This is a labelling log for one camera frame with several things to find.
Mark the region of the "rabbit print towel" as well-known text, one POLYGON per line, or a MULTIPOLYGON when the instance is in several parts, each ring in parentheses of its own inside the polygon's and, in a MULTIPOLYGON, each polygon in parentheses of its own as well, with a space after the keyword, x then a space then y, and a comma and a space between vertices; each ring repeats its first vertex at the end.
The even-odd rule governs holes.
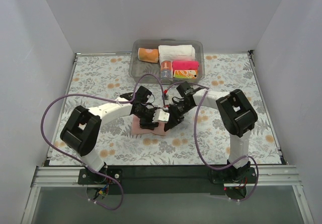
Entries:
POLYGON ((164 60, 160 63, 160 77, 162 79, 170 79, 173 77, 173 63, 164 60))

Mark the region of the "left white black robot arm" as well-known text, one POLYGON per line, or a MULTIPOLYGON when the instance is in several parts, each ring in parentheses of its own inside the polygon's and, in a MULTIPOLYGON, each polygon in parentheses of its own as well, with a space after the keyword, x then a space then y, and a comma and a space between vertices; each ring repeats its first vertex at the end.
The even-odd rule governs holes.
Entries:
POLYGON ((60 138, 91 168, 90 178, 95 183, 101 184, 107 178, 106 163, 96 150, 101 126, 115 119, 134 115, 144 127, 158 127, 159 123, 154 117, 159 107, 148 102, 151 96, 151 91, 140 86, 135 93, 122 94, 107 104, 91 108, 77 106, 72 111, 60 138))

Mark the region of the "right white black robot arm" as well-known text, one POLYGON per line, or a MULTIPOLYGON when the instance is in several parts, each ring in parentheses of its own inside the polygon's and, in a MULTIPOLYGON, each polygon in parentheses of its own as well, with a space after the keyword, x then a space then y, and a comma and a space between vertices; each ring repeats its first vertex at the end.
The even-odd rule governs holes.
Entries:
POLYGON ((247 179, 254 179, 256 173, 251 167, 249 142, 258 116, 243 91, 236 89, 232 92, 216 92, 201 86, 193 88, 188 82, 176 85, 181 97, 168 105, 170 116, 164 131, 179 125, 184 120, 184 115, 193 108, 200 109, 204 106, 218 110, 221 121, 229 132, 230 154, 225 166, 209 166, 212 181, 218 184, 246 183, 247 179))

